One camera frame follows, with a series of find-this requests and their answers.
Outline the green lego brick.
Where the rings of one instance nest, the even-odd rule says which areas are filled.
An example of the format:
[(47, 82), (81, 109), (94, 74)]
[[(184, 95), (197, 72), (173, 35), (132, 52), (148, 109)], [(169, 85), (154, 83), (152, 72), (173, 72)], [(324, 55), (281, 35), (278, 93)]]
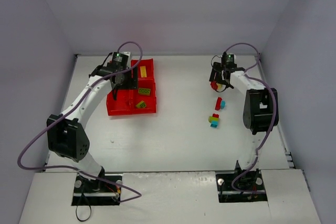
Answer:
[(139, 88), (138, 89), (138, 94), (139, 95), (144, 95), (144, 96), (150, 96), (151, 89), (149, 89), (149, 88)]

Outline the red yellow green lego stack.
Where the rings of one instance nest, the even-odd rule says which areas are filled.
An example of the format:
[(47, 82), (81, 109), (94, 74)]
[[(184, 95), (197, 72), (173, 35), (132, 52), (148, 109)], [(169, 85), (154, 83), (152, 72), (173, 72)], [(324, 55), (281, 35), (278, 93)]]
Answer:
[(211, 82), (211, 88), (215, 91), (220, 91), (223, 88), (223, 85), (220, 83), (217, 83), (216, 81)]

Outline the yellow long lego brick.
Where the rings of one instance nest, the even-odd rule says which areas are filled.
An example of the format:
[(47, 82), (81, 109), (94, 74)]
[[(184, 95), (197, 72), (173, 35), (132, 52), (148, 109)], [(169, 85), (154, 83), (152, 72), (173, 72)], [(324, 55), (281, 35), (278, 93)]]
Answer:
[(146, 78), (147, 77), (146, 66), (141, 66), (140, 67), (140, 76), (141, 76), (141, 78)]

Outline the small green lego piece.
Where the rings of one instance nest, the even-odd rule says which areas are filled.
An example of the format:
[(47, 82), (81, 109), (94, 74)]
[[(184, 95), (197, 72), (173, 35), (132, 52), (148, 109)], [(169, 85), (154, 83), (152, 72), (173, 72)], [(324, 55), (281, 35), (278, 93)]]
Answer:
[(135, 106), (137, 109), (144, 109), (147, 107), (147, 104), (145, 101), (140, 101), (139, 103), (136, 104)]

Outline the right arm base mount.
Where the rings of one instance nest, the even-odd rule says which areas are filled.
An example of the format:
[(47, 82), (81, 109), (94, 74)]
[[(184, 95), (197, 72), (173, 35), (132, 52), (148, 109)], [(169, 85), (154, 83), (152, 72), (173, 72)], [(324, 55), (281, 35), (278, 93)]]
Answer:
[(261, 171), (248, 172), (234, 183), (235, 173), (216, 173), (219, 203), (248, 203), (268, 201)]

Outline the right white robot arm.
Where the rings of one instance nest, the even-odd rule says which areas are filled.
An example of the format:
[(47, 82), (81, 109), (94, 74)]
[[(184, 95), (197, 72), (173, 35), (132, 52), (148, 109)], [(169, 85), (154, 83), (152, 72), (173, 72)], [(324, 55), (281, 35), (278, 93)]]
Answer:
[(212, 61), (209, 82), (217, 93), (236, 89), (245, 96), (243, 124), (253, 139), (247, 142), (237, 165), (246, 173), (257, 168), (261, 149), (278, 124), (278, 93), (265, 81), (250, 77), (247, 70), (237, 66), (235, 59), (234, 54), (224, 52), (219, 62)]

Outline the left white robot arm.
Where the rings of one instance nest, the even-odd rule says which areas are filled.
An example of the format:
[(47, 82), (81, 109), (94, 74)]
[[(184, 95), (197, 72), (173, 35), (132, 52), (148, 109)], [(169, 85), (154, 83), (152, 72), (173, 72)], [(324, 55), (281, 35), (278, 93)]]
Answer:
[(86, 125), (100, 102), (119, 90), (138, 86), (138, 72), (131, 67), (130, 52), (112, 52), (111, 61), (104, 60), (89, 74), (88, 83), (76, 99), (61, 112), (47, 119), (48, 148), (71, 162), (73, 168), (87, 179), (103, 178), (104, 168), (89, 152), (90, 141)]

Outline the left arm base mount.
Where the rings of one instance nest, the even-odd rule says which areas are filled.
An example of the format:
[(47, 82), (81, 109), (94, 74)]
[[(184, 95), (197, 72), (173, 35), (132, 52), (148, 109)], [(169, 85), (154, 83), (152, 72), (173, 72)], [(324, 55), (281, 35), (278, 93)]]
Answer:
[(121, 187), (100, 180), (89, 180), (77, 175), (74, 183), (72, 206), (118, 206)]

